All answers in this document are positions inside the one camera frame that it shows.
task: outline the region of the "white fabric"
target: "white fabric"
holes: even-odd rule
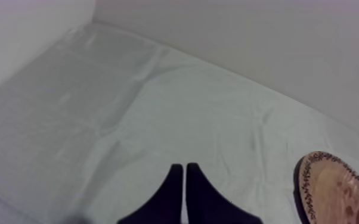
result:
[[[0,223],[72,214],[115,223],[153,195],[172,163],[189,162],[264,223],[299,223],[293,169],[318,150],[359,173],[359,133],[244,77],[94,24],[0,87]]]

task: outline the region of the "round plate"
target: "round plate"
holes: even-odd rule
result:
[[[359,224],[359,175],[338,157],[319,151],[306,155],[298,184],[311,224]]]

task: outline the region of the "plate rim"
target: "plate rim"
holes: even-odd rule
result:
[[[304,208],[304,212],[309,220],[309,223],[317,224],[317,219],[315,216],[315,210],[313,207],[312,195],[310,194],[310,170],[313,163],[317,163],[322,160],[330,160],[334,163],[341,164],[346,171],[348,171],[353,178],[359,181],[359,174],[352,169],[351,166],[346,164],[340,158],[330,153],[324,151],[314,151],[302,157],[301,166],[299,167],[298,172],[298,189],[299,196],[301,198],[301,203]]]

